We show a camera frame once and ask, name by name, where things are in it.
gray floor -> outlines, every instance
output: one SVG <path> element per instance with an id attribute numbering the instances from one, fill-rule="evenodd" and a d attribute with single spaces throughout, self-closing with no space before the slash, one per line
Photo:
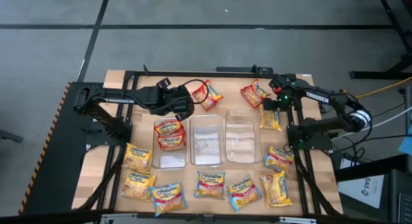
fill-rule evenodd
<path id="1" fill-rule="evenodd" d="M 410 26 L 401 2 L 388 1 L 401 23 Z M 0 24 L 94 24 L 101 2 L 0 0 Z M 389 24 L 389 19 L 379 0 L 109 0 L 103 23 Z M 25 137 L 21 144 L 1 142 L 0 216 L 17 214 L 63 88 L 76 80 L 90 35 L 91 30 L 0 30 L 0 129 Z M 403 53 L 394 32 L 101 30 L 86 81 L 101 82 L 106 70 L 141 70 L 143 64 L 150 70 L 185 71 L 257 64 L 281 73 L 310 73 L 320 87 L 360 95 L 393 81 L 351 80 L 349 71 L 384 70 Z M 402 102 L 397 89 L 362 103 L 377 114 Z M 398 119 L 376 128 L 372 136 L 403 133 L 404 121 Z M 378 160 L 400 154 L 400 142 L 362 146 L 365 157 Z M 346 147 L 348 142 L 338 140 L 336 145 Z"/>

clear plastic container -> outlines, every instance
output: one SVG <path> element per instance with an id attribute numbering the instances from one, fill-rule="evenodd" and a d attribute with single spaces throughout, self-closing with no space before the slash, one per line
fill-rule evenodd
<path id="1" fill-rule="evenodd" d="M 191 162 L 217 166 L 225 162 L 225 134 L 219 115 L 191 117 Z"/>
<path id="2" fill-rule="evenodd" d="M 175 118 L 160 118 L 154 122 L 154 126 L 157 126 L 161 122 L 176 120 Z M 186 131 L 186 122 L 180 122 Z M 187 163 L 187 135 L 185 135 L 184 142 L 186 143 L 185 149 L 175 151 L 163 151 L 160 149 L 159 142 L 157 140 L 159 134 L 153 130 L 153 167 L 155 169 L 181 169 L 186 166 Z"/>
<path id="3" fill-rule="evenodd" d="M 260 146 L 260 114 L 251 110 L 226 113 L 226 158 L 236 163 L 259 163 L 263 160 Z"/>

instant noodle packet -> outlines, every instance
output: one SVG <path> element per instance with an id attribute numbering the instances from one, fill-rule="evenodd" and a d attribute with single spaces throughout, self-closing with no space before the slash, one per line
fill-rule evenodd
<path id="1" fill-rule="evenodd" d="M 229 200 L 236 212 L 245 205 L 262 198 L 262 193 L 253 184 L 250 175 L 240 183 L 228 185 L 227 188 L 229 190 Z"/>
<path id="2" fill-rule="evenodd" d="M 198 171 L 198 190 L 194 193 L 197 198 L 223 199 L 223 184 L 225 173 L 201 173 Z"/>
<path id="3" fill-rule="evenodd" d="M 274 129 L 282 131 L 281 114 L 279 111 L 267 111 L 263 109 L 263 104 L 259 106 L 260 111 L 260 128 Z"/>
<path id="4" fill-rule="evenodd" d="M 156 176 L 143 175 L 132 170 L 127 170 L 126 175 L 126 182 L 120 195 L 141 201 L 150 201 L 150 187 L 153 186 Z"/>
<path id="5" fill-rule="evenodd" d="M 180 150 L 186 147 L 184 132 L 159 135 L 157 140 L 159 141 L 159 148 L 163 151 Z"/>
<path id="6" fill-rule="evenodd" d="M 260 178 L 265 188 L 266 207 L 292 205 L 286 184 L 285 172 L 264 175 Z"/>
<path id="7" fill-rule="evenodd" d="M 154 127 L 159 135 L 175 133 L 181 129 L 183 129 L 183 125 L 177 120 L 164 121 Z"/>
<path id="8" fill-rule="evenodd" d="M 287 153 L 282 149 L 270 146 L 269 152 L 265 156 L 265 167 L 269 167 L 278 173 L 284 171 L 286 175 L 289 175 L 290 166 L 292 166 L 293 161 L 293 153 Z"/>
<path id="9" fill-rule="evenodd" d="M 207 99 L 201 103 L 201 106 L 208 111 L 210 108 L 214 107 L 219 100 L 223 99 L 223 96 L 219 95 L 216 90 L 212 87 L 212 84 L 209 80 L 206 80 L 207 88 L 209 89 L 209 95 Z M 192 95 L 200 102 L 205 99 L 207 94 L 206 86 L 201 85 L 197 90 L 193 91 Z"/>
<path id="10" fill-rule="evenodd" d="M 263 99 L 270 95 L 260 87 L 257 79 L 250 86 L 240 89 L 240 93 L 253 108 L 257 108 L 263 103 Z"/>
<path id="11" fill-rule="evenodd" d="M 154 198 L 153 205 L 155 209 L 155 217 L 166 212 L 188 207 L 180 182 L 159 187 L 151 187 L 150 191 Z"/>
<path id="12" fill-rule="evenodd" d="M 123 166 L 138 173 L 149 174 L 153 153 L 151 150 L 141 149 L 127 143 Z"/>

white cable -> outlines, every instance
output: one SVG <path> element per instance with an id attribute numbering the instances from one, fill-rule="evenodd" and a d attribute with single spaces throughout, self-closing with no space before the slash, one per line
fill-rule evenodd
<path id="1" fill-rule="evenodd" d="M 401 113 L 393 116 L 392 118 L 389 118 L 389 119 L 387 119 L 387 120 L 385 120 L 385 121 L 383 121 L 383 122 L 380 122 L 380 123 L 378 123 L 378 124 L 375 124 L 375 125 L 373 125 L 372 127 L 381 126 L 382 124 L 385 124 L 385 123 L 387 123 L 387 122 L 389 122 L 389 121 L 392 121 L 392 120 L 398 118 L 399 116 L 403 115 L 404 113 L 407 113 L 407 112 L 410 111 L 411 109 L 412 109 L 412 107 L 409 107 L 409 108 L 407 108 L 406 110 L 404 110 L 403 112 L 401 112 Z M 370 127 L 365 127 L 364 129 L 360 130 L 359 132 L 369 130 L 369 128 L 370 128 Z M 332 141 L 335 141 L 335 140 L 337 140 L 337 139 L 339 139 L 339 138 L 341 138 L 341 137 L 348 136 L 348 135 L 352 135 L 352 134 L 355 134 L 355 133 L 346 133 L 346 134 L 340 135 L 340 136 L 338 136 L 338 137 L 332 138 Z"/>

wooden table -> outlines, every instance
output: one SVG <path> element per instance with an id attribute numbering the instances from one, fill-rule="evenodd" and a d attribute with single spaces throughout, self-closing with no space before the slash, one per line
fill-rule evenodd
<path id="1" fill-rule="evenodd" d="M 106 88 L 121 88 L 123 83 L 125 71 L 120 70 L 109 70 L 104 82 L 104 87 Z M 159 80 L 164 77 L 155 76 L 140 76 L 138 78 L 138 88 L 144 86 L 153 86 Z M 297 78 L 304 79 L 309 83 L 313 84 L 311 75 L 297 75 Z M 177 86 L 188 81 L 189 77 L 169 77 L 172 82 L 171 86 Z M 205 112 L 205 110 L 200 106 L 196 105 L 194 115 L 203 114 L 217 114 L 223 119 L 223 125 L 225 121 L 225 113 L 230 109 L 239 109 L 241 107 L 252 108 L 247 101 L 241 96 L 239 90 L 244 86 L 251 84 L 253 79 L 247 78 L 221 78 L 221 77 L 207 77 L 199 78 L 202 80 L 209 79 L 213 87 L 218 93 L 224 96 L 224 99 L 218 102 L 218 105 Z M 267 91 L 271 91 L 269 85 L 269 79 L 259 79 L 259 84 L 262 88 Z M 199 82 L 190 83 L 187 89 L 193 92 L 200 86 Z M 321 118 L 319 112 L 319 107 L 317 102 L 307 98 L 302 99 L 303 103 L 303 115 L 304 117 L 312 117 L 316 119 Z M 116 104 L 100 104 L 106 111 L 111 115 L 115 116 L 117 106 Z M 282 115 L 282 130 L 275 131 L 268 129 L 261 129 L 261 148 L 262 153 L 265 154 L 268 151 L 270 144 L 278 148 L 282 148 L 286 142 L 286 126 L 288 123 L 286 113 L 281 113 Z M 147 110 L 140 108 L 139 106 L 134 106 L 131 121 L 133 122 L 133 132 L 131 137 L 131 143 L 137 145 L 144 149 L 153 148 L 153 124 L 156 119 L 160 117 L 156 115 L 150 115 Z M 108 153 L 108 146 L 100 146 L 94 148 L 87 153 L 82 171 L 80 173 L 79 183 L 77 185 L 77 190 L 75 197 L 73 199 L 72 207 L 78 207 L 82 205 L 86 199 L 91 195 L 93 190 L 100 183 L 103 175 L 104 164 L 106 162 L 106 156 Z M 333 173 L 332 163 L 330 159 L 321 151 L 310 151 L 312 155 L 312 162 L 314 167 L 315 179 L 318 187 L 323 192 L 326 199 L 333 205 L 333 207 L 342 212 L 341 201 L 339 199 L 339 193 L 337 190 L 337 184 L 335 181 L 335 176 Z M 191 164 L 190 162 L 190 146 L 187 148 L 187 165 L 183 169 L 175 171 L 165 171 L 161 169 L 151 169 L 151 174 L 156 175 L 155 186 L 164 185 L 167 183 L 174 183 L 181 181 L 185 191 L 185 197 L 189 208 L 176 210 L 175 213 L 183 214 L 247 214 L 247 215 L 273 215 L 273 216 L 301 216 L 302 208 L 299 196 L 299 188 L 297 183 L 296 168 L 293 164 L 290 172 L 290 176 L 287 179 L 289 195 L 292 199 L 293 205 L 287 207 L 278 208 L 266 208 L 264 204 L 264 199 L 255 201 L 251 205 L 243 207 L 239 212 L 235 213 L 232 208 L 229 196 L 227 195 L 226 185 L 233 183 L 238 183 L 248 174 L 252 176 L 253 182 L 259 189 L 262 189 L 262 184 L 260 176 L 264 174 L 273 173 L 273 170 L 268 169 L 263 166 L 263 162 L 255 164 L 242 164 L 242 163 L 231 163 L 228 160 L 225 163 L 216 168 L 199 167 Z M 217 173 L 226 172 L 225 178 L 225 199 L 216 200 L 213 198 L 195 198 L 193 196 L 196 190 L 197 184 L 197 172 L 202 171 L 205 173 Z M 125 180 L 126 170 L 122 169 L 122 176 L 119 184 L 119 191 L 123 187 Z M 309 211 L 313 212 L 312 204 L 312 194 L 310 192 L 309 186 L 306 185 L 306 196 L 308 198 Z M 104 202 L 104 208 L 108 207 L 108 200 L 110 197 L 112 182 L 108 185 L 106 190 L 106 199 Z M 115 211 L 117 212 L 154 212 L 152 202 L 136 201 L 132 198 L 125 198 L 118 195 Z"/>

